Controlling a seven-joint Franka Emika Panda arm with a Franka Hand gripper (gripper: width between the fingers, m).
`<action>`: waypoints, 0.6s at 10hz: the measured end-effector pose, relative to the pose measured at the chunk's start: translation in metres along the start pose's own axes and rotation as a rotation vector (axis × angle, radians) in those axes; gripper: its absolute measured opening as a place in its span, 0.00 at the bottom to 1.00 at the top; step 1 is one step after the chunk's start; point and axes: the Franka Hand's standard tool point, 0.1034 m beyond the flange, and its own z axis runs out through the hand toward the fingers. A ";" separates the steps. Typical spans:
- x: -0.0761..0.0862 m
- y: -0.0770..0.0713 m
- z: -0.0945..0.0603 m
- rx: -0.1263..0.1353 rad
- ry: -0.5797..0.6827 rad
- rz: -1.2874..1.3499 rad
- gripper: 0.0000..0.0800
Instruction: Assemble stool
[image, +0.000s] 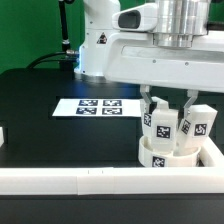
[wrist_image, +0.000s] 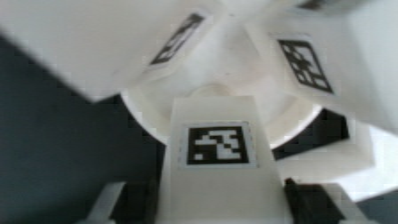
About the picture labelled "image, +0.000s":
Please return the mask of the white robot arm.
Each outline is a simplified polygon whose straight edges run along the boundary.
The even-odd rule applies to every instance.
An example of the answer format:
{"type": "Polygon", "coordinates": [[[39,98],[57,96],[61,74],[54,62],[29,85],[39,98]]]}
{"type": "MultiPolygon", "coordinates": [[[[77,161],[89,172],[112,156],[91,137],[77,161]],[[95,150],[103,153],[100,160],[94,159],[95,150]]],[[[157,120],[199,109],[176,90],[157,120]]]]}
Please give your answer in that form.
{"type": "Polygon", "coordinates": [[[75,75],[138,84],[145,110],[152,86],[224,93],[224,24],[208,22],[212,0],[152,0],[122,10],[119,0],[83,0],[85,40],[75,75]]]}

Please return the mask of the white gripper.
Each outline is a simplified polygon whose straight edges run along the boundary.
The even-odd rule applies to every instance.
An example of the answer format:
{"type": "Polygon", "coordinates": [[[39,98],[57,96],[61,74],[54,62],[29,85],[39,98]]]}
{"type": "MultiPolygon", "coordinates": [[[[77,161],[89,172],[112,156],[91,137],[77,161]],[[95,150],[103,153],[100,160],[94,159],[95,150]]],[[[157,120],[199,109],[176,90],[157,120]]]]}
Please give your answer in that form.
{"type": "Polygon", "coordinates": [[[144,112],[156,102],[150,86],[186,89],[183,117],[199,91],[224,93],[224,28],[208,25],[208,2],[151,2],[115,13],[104,76],[143,84],[144,112]]]}

